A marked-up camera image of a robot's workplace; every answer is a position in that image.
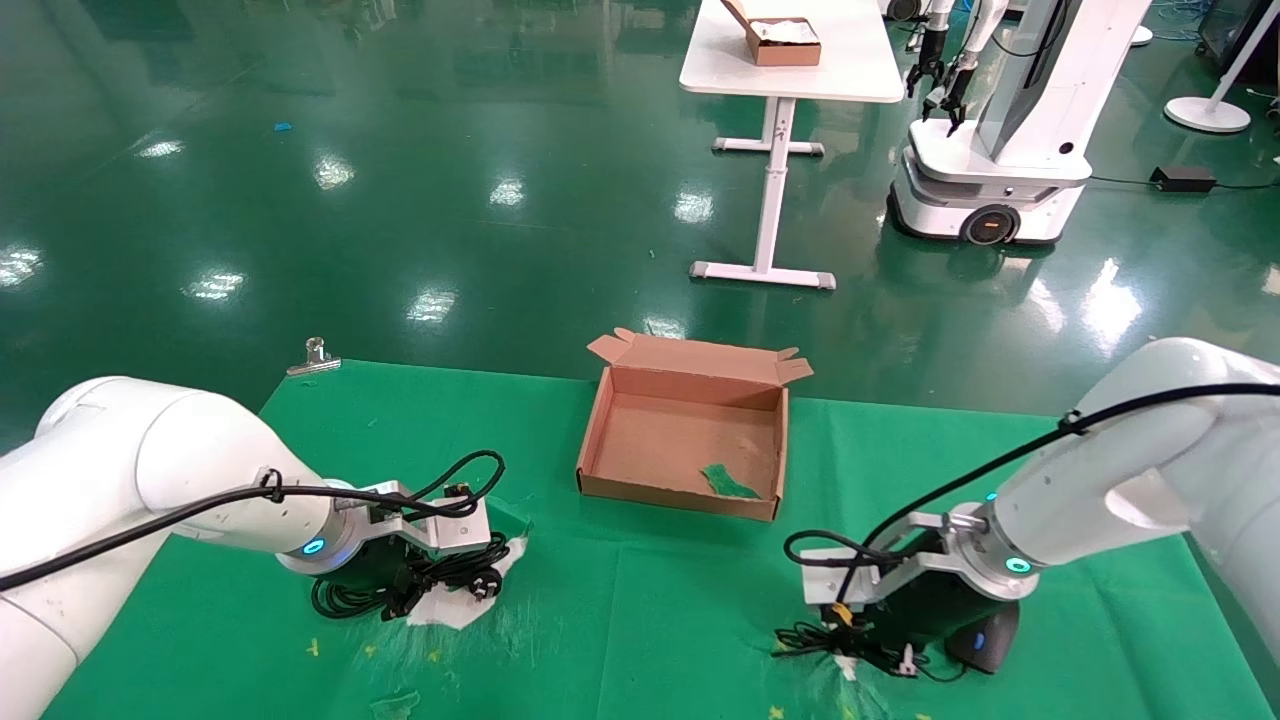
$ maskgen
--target table foot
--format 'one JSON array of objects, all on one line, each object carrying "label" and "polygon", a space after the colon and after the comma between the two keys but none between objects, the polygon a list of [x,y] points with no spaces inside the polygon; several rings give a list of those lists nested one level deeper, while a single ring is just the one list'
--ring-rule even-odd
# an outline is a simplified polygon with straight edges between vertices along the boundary
[{"label": "table foot", "polygon": [[772,268],[763,273],[755,272],[750,265],[730,265],[726,263],[704,263],[698,260],[689,274],[695,278],[723,278],[727,281],[750,281],[774,284],[796,284],[801,287],[817,287],[819,290],[836,290],[836,275],[831,273],[810,273],[808,270],[783,270]]},{"label": "table foot", "polygon": [[[712,143],[712,150],[746,150],[750,152],[768,152],[773,147],[772,142],[764,140],[746,140],[742,137],[717,137]],[[827,149],[820,142],[788,142],[787,152],[800,155],[822,156]]]}]

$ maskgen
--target computer mouse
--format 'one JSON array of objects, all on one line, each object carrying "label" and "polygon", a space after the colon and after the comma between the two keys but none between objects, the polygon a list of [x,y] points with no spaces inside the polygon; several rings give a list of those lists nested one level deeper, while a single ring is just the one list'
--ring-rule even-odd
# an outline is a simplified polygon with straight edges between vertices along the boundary
[{"label": "computer mouse", "polygon": [[947,655],[974,670],[993,675],[1014,644],[1019,614],[1019,603],[1007,602],[995,615],[960,628],[946,641]]}]

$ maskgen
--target white tissue paper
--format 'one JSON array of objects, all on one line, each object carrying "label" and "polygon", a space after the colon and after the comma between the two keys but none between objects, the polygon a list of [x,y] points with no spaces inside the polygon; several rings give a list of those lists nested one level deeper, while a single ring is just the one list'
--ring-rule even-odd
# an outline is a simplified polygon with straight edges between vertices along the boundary
[{"label": "white tissue paper", "polygon": [[806,22],[782,20],[776,23],[751,22],[751,29],[760,36],[760,40],[769,42],[785,42],[787,45],[817,45],[818,35],[813,32]]},{"label": "white tissue paper", "polygon": [[[511,541],[507,543],[507,547],[511,550],[507,557],[493,564],[493,569],[503,579],[507,578],[507,571],[511,570],[511,566],[525,555],[526,544],[529,544],[527,537]],[[454,630],[461,630],[479,620],[485,612],[489,612],[489,609],[498,602],[499,597],[502,597],[502,593],[488,600],[476,600],[465,589],[451,592],[449,588],[438,584],[431,588],[431,592],[424,594],[422,600],[417,601],[417,605],[413,606],[413,610],[410,610],[408,618],[404,621],[410,625],[448,625]]]}]

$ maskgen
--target table leg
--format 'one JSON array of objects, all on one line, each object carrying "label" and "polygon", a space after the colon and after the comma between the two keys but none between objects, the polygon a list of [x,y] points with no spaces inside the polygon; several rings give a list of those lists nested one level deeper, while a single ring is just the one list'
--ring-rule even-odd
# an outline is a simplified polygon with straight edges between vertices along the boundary
[{"label": "table leg", "polygon": [[773,127],[769,128],[769,164],[764,176],[764,197],[760,201],[760,229],[755,238],[754,264],[750,266],[728,265],[699,260],[689,269],[690,275],[836,290],[836,275],[831,273],[783,270],[773,266],[773,249],[778,241],[778,219],[782,217],[782,191],[787,179],[787,155],[795,106],[794,97],[780,97],[773,113]]},{"label": "table leg", "polygon": [[[778,115],[778,97],[764,99],[764,128],[760,131],[760,140],[746,140],[741,137],[717,137],[712,143],[712,150],[748,150],[753,152],[768,152],[773,143],[774,120]],[[787,152],[801,155],[823,155],[827,151],[820,142],[787,142]]]}]

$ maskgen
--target cardboard box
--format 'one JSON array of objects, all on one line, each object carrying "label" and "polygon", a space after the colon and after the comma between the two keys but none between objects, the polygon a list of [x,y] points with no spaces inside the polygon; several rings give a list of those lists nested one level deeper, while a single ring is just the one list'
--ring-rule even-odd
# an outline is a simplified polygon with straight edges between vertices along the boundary
[{"label": "cardboard box", "polygon": [[[772,521],[787,468],[786,384],[813,374],[796,350],[773,352],[617,328],[588,350],[600,377],[577,459],[584,495]],[[717,495],[723,465],[759,498]]]},{"label": "cardboard box", "polygon": [[[762,67],[817,65],[822,59],[822,40],[813,32],[806,18],[748,18],[740,0],[721,0],[733,19],[746,31],[746,46],[751,50],[751,60]],[[751,23],[776,24],[782,22],[808,26],[813,42],[774,42],[760,36]]]}]

